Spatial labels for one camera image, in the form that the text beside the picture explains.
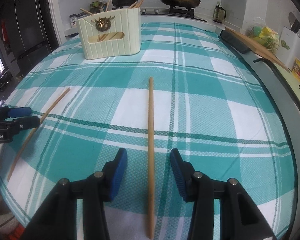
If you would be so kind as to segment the wooden chopstick three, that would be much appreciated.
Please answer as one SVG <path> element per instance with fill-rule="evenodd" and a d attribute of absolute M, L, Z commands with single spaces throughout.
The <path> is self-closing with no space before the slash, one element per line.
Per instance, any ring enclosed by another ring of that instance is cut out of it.
<path fill-rule="evenodd" d="M 69 93 L 69 91 L 71 90 L 70 87 L 68 87 L 54 102 L 53 104 L 47 109 L 47 111 L 43 114 L 43 116 L 41 117 L 40 119 L 40 124 L 41 125 L 45 118 L 48 116 L 48 114 L 54 109 L 54 107 L 62 100 L 62 98 L 64 98 L 66 96 L 66 94 Z M 18 151 L 14 161 L 13 161 L 13 164 L 10 168 L 10 171 L 8 173 L 8 176 L 7 176 L 7 181 L 10 181 L 10 178 L 13 174 L 13 171 L 16 167 L 16 164 L 18 162 L 18 160 L 20 159 L 21 157 L 21 154 L 23 153 L 23 151 L 25 150 L 26 146 L 28 145 L 28 143 L 30 142 L 30 140 L 32 139 L 32 137 L 34 136 L 34 134 L 36 133 L 36 131 L 38 130 L 38 127 L 37 128 L 34 128 L 28 135 L 28 137 L 26 138 L 26 140 L 24 141 L 23 145 L 21 146 L 20 150 Z"/>

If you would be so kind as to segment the wooden chopstick seven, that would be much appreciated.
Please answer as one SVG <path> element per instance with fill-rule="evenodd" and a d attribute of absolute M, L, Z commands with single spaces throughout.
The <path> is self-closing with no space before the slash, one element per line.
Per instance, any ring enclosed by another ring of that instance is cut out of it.
<path fill-rule="evenodd" d="M 154 238 L 155 229 L 155 168 L 154 168 L 154 79 L 148 88 L 148 236 Z"/>

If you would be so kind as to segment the wooden chopstick two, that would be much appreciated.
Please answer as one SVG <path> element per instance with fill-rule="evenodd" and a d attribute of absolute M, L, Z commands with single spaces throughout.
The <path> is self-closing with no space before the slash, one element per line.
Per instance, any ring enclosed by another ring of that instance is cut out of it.
<path fill-rule="evenodd" d="M 140 0 L 140 2 L 135 6 L 136 8 L 141 7 L 142 3 L 144 2 L 144 0 Z"/>

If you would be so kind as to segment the wooden chopstick one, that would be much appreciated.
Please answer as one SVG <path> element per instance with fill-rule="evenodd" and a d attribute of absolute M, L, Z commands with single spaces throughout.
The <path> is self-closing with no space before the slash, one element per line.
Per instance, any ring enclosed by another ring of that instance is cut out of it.
<path fill-rule="evenodd" d="M 134 3 L 129 7 L 129 9 L 134 8 L 137 4 L 138 4 L 138 1 L 134 2 Z"/>

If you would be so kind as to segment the red cloth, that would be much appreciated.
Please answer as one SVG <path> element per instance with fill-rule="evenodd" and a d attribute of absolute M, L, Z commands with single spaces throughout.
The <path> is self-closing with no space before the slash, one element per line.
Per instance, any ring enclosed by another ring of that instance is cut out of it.
<path fill-rule="evenodd" d="M 4 240 L 20 240 L 25 228 L 18 224 L 18 226 L 9 234 L 4 234 Z"/>

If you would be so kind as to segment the dark grey refrigerator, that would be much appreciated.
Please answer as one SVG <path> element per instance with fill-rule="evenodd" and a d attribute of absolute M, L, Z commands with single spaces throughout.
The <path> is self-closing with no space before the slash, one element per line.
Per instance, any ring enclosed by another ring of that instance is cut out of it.
<path fill-rule="evenodd" d="M 0 8 L 0 27 L 6 31 L 12 62 L 22 76 L 59 47 L 49 0 L 5 0 Z"/>

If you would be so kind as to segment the teal plaid tablecloth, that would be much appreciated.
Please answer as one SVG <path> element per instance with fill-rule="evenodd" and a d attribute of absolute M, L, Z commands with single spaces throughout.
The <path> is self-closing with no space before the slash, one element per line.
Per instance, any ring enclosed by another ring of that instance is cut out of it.
<path fill-rule="evenodd" d="M 186 239 L 192 204 L 170 166 L 177 148 L 195 170 L 236 178 L 276 237 L 288 230 L 295 193 L 292 153 L 273 100 L 214 32 L 144 23 L 139 53 L 86 60 L 78 37 L 24 77 L 6 100 L 47 117 L 0 148 L 0 193 L 27 225 L 61 178 L 87 178 L 127 150 L 119 193 L 106 204 L 112 239 L 147 237 L 148 82 L 154 79 L 155 239 Z"/>

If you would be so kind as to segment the spice jar rack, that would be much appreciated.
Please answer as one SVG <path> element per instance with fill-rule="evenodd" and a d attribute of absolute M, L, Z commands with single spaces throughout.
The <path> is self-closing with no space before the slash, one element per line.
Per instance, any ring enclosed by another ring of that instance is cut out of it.
<path fill-rule="evenodd" d="M 69 16 L 69 21 L 70 21 L 70 27 L 74 28 L 76 27 L 76 22 L 79 18 L 83 18 L 85 16 L 85 13 L 80 13 L 80 14 L 72 14 Z"/>

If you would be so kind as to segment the cream utensil holder box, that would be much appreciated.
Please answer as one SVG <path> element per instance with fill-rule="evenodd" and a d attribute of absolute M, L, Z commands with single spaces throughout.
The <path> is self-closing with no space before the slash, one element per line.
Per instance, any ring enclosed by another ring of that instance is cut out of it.
<path fill-rule="evenodd" d="M 134 55 L 141 49 L 139 8 L 101 12 L 76 23 L 87 60 Z"/>

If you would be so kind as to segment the sauce bottles group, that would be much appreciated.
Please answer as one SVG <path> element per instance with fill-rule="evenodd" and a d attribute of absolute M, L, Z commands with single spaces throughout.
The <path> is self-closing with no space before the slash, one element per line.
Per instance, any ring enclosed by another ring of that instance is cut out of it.
<path fill-rule="evenodd" d="M 107 5 L 106 0 L 92 0 L 90 3 L 90 12 L 93 14 L 105 12 Z"/>

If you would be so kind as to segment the yellow box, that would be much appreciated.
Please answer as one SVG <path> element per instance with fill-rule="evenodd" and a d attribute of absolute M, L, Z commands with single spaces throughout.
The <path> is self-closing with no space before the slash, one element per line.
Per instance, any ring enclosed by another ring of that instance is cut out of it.
<path fill-rule="evenodd" d="M 300 60 L 297 58 L 292 66 L 292 74 L 298 81 L 300 81 Z"/>

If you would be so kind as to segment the wooden cutting board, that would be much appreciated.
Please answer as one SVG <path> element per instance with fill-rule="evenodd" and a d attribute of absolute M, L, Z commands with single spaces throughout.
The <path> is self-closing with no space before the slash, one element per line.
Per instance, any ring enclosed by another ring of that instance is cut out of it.
<path fill-rule="evenodd" d="M 250 48 L 255 54 L 257 54 L 265 59 L 268 59 L 272 63 L 278 64 L 279 66 L 281 66 L 283 69 L 285 69 L 287 72 L 290 73 L 290 70 L 274 54 L 272 54 L 270 51 L 268 51 L 264 46 L 262 46 L 258 42 L 254 41 L 252 38 L 249 38 L 249 37 L 245 36 L 244 34 L 234 31 L 228 27 L 226 27 L 225 30 L 227 32 L 231 33 L 232 35 L 234 35 L 234 37 L 238 38 L 248 48 Z"/>

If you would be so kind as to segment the dark rolled mat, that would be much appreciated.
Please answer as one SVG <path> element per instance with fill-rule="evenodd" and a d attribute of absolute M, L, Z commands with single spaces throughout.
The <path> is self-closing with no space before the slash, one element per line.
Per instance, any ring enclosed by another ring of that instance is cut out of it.
<path fill-rule="evenodd" d="M 239 51 L 242 54 L 246 54 L 251 51 L 251 49 L 245 45 L 242 41 L 232 35 L 230 32 L 226 30 L 222 30 L 220 33 L 221 39 L 232 46 L 234 49 Z"/>

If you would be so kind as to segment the plastic bag of sponges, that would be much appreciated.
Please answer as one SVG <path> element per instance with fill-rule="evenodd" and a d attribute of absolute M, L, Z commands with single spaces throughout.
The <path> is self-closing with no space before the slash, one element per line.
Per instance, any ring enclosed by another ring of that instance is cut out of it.
<path fill-rule="evenodd" d="M 279 48 L 279 34 L 266 25 L 266 22 L 256 17 L 252 20 L 247 30 L 247 36 L 264 46 L 272 54 L 276 54 Z"/>

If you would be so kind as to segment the black gas stove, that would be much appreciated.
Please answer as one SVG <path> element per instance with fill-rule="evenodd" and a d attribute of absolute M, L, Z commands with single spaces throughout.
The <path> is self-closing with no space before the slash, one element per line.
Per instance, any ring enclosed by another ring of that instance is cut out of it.
<path fill-rule="evenodd" d="M 192 20 L 198 20 L 207 23 L 207 20 L 195 16 L 194 9 L 190 8 L 177 8 L 177 7 L 169 7 L 163 9 L 151 9 L 151 8 L 141 8 L 142 15 L 163 15 L 163 16 L 174 16 L 174 17 L 182 17 L 188 18 Z"/>

